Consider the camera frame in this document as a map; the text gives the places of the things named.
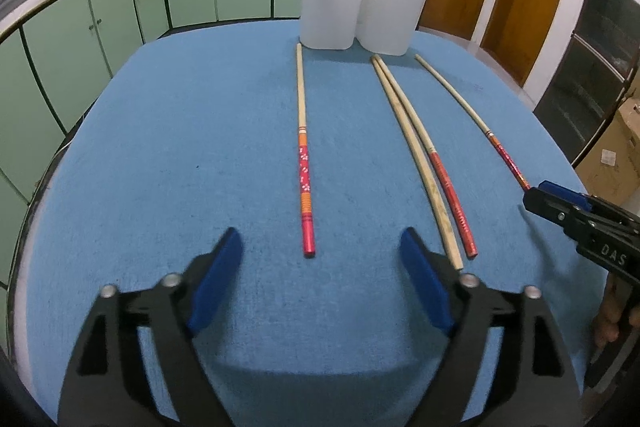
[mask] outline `tag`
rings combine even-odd
[[[613,151],[607,151],[606,149],[602,150],[602,155],[600,156],[600,162],[604,163],[604,165],[609,165],[611,167],[616,166],[616,153]]]

